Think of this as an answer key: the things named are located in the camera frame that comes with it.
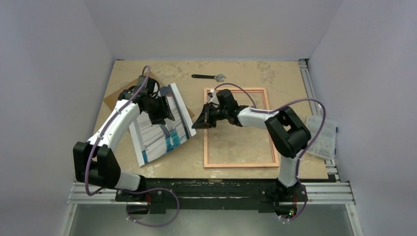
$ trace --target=wrench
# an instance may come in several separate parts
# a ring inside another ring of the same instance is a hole
[[[196,78],[196,79],[215,79],[217,82],[223,82],[226,78],[225,75],[223,74],[218,74],[218,75],[196,75],[193,74],[191,75],[191,77]]]

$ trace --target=clear plastic container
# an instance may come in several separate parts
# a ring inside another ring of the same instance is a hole
[[[307,128],[310,130],[311,137],[316,135],[322,120],[323,118],[320,116],[309,116],[307,118]],[[324,160],[334,159],[336,154],[336,132],[336,122],[326,119],[322,131],[313,145],[307,150],[307,153]]]

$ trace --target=wall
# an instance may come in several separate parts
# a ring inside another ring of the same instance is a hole
[[[416,235],[417,1],[344,0],[309,61],[365,235]]]
[[[118,59],[309,58],[342,0],[86,0]]]
[[[0,235],[57,235],[113,59],[86,5],[2,1]]]

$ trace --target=wrench head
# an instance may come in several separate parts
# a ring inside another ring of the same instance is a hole
[[[223,82],[224,80],[223,79],[225,79],[226,78],[226,76],[225,75],[223,75],[223,74],[218,74],[218,75],[216,75],[215,77],[214,77],[214,79],[217,81],[217,82]]]

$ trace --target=gray floor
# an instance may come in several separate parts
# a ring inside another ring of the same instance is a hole
[[[174,214],[147,216],[147,223],[167,221]],[[78,205],[71,236],[352,236],[344,205],[308,205],[290,224],[275,214],[236,210],[181,210],[162,228],[147,228],[126,220],[125,206]]]

